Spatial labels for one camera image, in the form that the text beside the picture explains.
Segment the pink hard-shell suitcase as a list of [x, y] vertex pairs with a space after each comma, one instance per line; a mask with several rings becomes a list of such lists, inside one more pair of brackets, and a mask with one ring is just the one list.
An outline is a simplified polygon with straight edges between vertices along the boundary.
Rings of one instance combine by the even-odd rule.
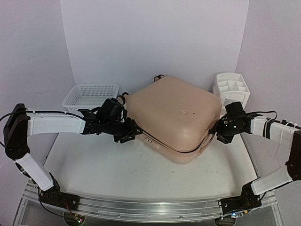
[[214, 136], [222, 104], [213, 93], [176, 77], [158, 75], [154, 83], [117, 97], [142, 129], [138, 138], [169, 160], [186, 164], [201, 155]]

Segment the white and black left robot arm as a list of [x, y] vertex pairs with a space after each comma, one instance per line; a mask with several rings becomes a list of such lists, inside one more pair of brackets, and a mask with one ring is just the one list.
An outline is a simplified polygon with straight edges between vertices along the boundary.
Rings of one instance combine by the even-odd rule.
[[1, 142], [6, 156], [37, 184], [54, 206], [63, 202], [63, 195], [54, 176], [44, 168], [42, 157], [50, 152], [58, 134], [108, 134], [113, 136], [114, 142], [122, 144], [143, 132], [115, 98], [106, 99], [102, 106], [94, 109], [78, 109], [77, 113], [33, 110], [19, 103], [0, 119], [7, 120]]

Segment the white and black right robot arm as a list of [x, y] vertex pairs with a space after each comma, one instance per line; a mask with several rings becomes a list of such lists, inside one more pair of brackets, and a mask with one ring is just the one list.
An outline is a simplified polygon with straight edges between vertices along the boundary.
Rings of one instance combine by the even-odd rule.
[[301, 127], [277, 119], [276, 111], [247, 113], [240, 102], [234, 102], [209, 133], [225, 145], [241, 138], [257, 174], [257, 178], [242, 185], [238, 195], [221, 198], [221, 206], [237, 202], [246, 209], [268, 191], [301, 181]]

